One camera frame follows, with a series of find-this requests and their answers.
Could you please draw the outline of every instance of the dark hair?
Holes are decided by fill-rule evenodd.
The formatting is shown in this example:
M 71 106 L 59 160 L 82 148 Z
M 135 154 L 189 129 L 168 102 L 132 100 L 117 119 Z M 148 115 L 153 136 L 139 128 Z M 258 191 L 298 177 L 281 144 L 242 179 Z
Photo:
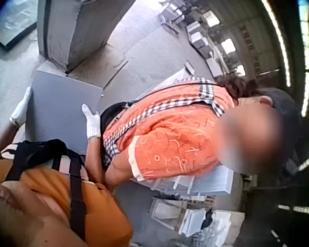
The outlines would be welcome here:
M 215 79 L 215 82 L 223 86 L 233 99 L 261 95 L 255 80 L 245 80 L 236 74 L 219 76 Z

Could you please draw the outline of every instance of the black apron strap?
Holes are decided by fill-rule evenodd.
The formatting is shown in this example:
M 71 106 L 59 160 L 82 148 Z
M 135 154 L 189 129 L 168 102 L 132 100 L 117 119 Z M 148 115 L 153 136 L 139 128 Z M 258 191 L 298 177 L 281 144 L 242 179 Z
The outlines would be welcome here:
M 70 194 L 71 213 L 70 227 L 84 241 L 86 204 L 82 197 L 81 164 L 75 157 L 71 157 L 70 164 Z
M 71 194 L 71 229 L 85 240 L 85 215 L 86 205 L 82 197 L 82 180 L 80 169 L 83 161 L 79 154 L 66 148 L 64 142 L 58 139 L 47 142 L 19 143 L 15 152 L 13 165 L 10 168 L 6 181 L 18 181 L 23 171 L 54 159 L 53 168 L 59 169 L 62 155 L 67 155 L 70 160 L 70 194 Z

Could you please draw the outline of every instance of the orange shirt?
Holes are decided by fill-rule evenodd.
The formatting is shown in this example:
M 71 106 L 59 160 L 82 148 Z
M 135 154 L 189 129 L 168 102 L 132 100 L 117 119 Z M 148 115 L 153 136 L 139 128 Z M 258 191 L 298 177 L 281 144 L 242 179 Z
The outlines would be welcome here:
M 195 97 L 200 85 L 181 85 L 159 90 L 119 114 L 103 134 L 104 142 L 119 127 L 147 108 L 171 99 Z M 234 102 L 225 88 L 213 86 L 214 100 L 225 111 Z M 206 105 L 191 104 L 156 112 L 130 128 L 117 142 L 121 152 L 128 148 L 129 163 L 138 181 L 204 174 L 218 163 L 211 148 L 211 133 L 218 120 Z
M 11 160 L 0 160 L 0 183 L 10 168 Z M 68 175 L 37 166 L 22 173 L 20 181 L 31 190 L 50 196 L 70 218 L 70 182 Z M 83 200 L 87 207 L 85 241 L 91 246 L 126 246 L 132 238 L 132 227 L 115 197 L 103 184 L 82 182 Z

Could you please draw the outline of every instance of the white glove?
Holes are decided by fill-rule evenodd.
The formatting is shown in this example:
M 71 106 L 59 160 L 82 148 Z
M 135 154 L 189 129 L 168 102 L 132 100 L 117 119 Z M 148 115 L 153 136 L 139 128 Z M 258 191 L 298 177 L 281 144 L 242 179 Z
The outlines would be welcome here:
M 96 114 L 93 115 L 86 104 L 82 105 L 82 112 L 87 119 L 87 138 L 89 139 L 93 136 L 100 137 L 101 121 L 99 113 L 96 112 Z
M 17 127 L 19 128 L 26 122 L 26 112 L 27 112 L 27 106 L 29 104 L 29 100 L 31 97 L 31 87 L 29 86 L 26 89 L 26 92 L 24 94 L 24 98 L 21 100 L 21 102 L 17 105 L 14 112 L 11 114 L 9 120 Z

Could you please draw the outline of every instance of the concrete pillar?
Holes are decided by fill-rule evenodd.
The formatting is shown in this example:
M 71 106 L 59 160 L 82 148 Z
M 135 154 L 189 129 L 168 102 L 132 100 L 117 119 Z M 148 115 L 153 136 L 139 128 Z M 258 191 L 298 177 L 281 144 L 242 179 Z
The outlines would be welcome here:
M 69 73 L 105 45 L 135 0 L 39 0 L 39 52 Z

